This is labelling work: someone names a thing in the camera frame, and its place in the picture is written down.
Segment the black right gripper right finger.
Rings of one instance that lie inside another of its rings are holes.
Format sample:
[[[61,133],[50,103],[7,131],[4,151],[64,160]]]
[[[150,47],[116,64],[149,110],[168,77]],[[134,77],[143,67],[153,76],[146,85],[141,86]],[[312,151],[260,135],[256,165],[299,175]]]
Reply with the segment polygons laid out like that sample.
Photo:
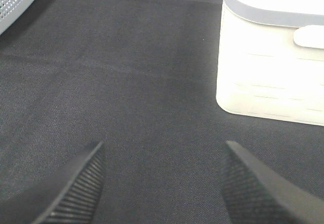
[[[232,223],[323,223],[323,200],[235,141],[223,145],[221,194]]]

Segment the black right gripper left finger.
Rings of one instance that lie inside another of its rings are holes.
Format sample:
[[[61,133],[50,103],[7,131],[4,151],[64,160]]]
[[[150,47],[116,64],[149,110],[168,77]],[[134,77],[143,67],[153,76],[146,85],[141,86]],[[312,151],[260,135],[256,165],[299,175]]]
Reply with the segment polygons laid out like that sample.
[[[84,147],[53,175],[1,204],[1,223],[91,223],[105,182],[102,142]]]

